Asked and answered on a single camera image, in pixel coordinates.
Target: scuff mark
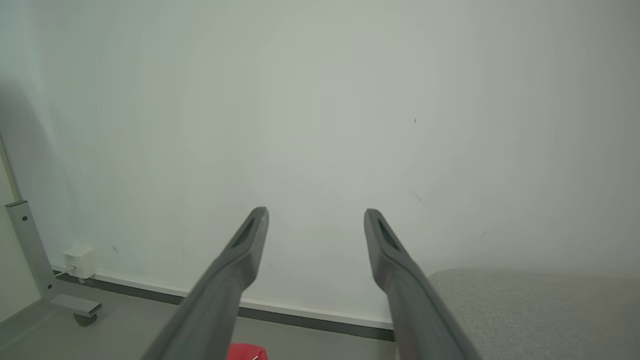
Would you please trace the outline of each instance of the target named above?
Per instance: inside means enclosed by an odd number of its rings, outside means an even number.
[[[411,195],[413,195],[413,197],[414,197],[416,200],[418,200],[418,202],[420,203],[420,205],[424,205],[424,200],[422,200],[422,197],[421,197],[420,195],[418,195],[418,193],[416,193],[416,192],[415,192],[415,191],[413,191],[413,190],[410,190],[410,191],[409,191],[409,193],[410,193]]]

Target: white baseboard trim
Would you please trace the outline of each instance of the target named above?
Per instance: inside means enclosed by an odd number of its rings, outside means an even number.
[[[51,268],[55,271],[64,271],[64,266],[51,265]],[[175,295],[180,297],[186,297],[189,295],[191,289],[181,288],[179,286],[170,286],[165,284],[159,284],[156,282],[144,281],[139,279],[133,279],[121,275],[107,274],[98,271],[93,276],[94,279],[111,282],[113,284],[130,286],[132,288],[138,288],[148,291],[155,291],[157,293],[164,293],[169,295]],[[391,320],[382,318],[375,318],[372,316],[356,315],[349,313],[340,313],[337,311],[330,311],[324,309],[316,309],[314,307],[295,306],[288,304],[281,304],[277,302],[268,302],[262,300],[254,300],[241,298],[240,307],[246,307],[248,309],[269,311],[272,313],[301,316],[304,318],[312,318],[318,320],[326,320],[331,322],[348,323],[351,325],[376,327],[379,329],[393,330],[393,323]]]

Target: gray fabric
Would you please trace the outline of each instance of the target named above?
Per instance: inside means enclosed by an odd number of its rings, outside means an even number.
[[[483,359],[640,359],[640,280],[460,268],[429,277]]]

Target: white power adapter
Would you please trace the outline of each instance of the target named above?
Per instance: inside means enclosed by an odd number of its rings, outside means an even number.
[[[90,247],[78,246],[64,252],[65,265],[67,268],[75,266],[76,269],[69,272],[69,275],[88,279],[94,276],[97,271],[97,258],[95,251]]]

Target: red object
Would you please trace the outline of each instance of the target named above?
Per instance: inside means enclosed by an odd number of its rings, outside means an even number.
[[[231,344],[227,360],[269,360],[267,350],[251,344]]]

